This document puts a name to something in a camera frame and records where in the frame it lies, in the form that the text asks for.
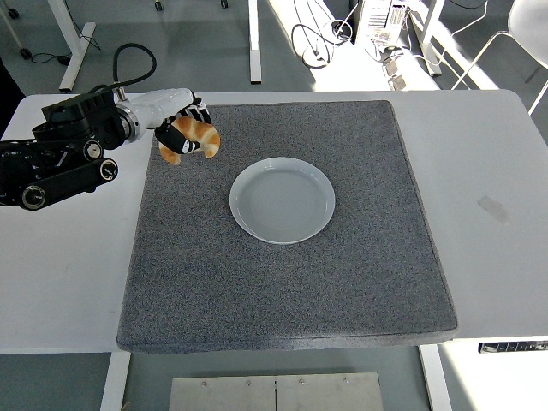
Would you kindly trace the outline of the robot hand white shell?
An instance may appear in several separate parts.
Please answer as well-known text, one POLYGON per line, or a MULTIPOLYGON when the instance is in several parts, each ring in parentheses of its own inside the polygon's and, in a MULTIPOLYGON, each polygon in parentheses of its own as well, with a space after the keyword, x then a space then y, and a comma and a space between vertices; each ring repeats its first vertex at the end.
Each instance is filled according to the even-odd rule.
POLYGON ((126 141, 134 142, 152 130, 158 142, 176 154, 204 151, 206 139, 194 131, 192 121, 211 124, 202 98, 187 88, 147 92, 116 104, 126 141))

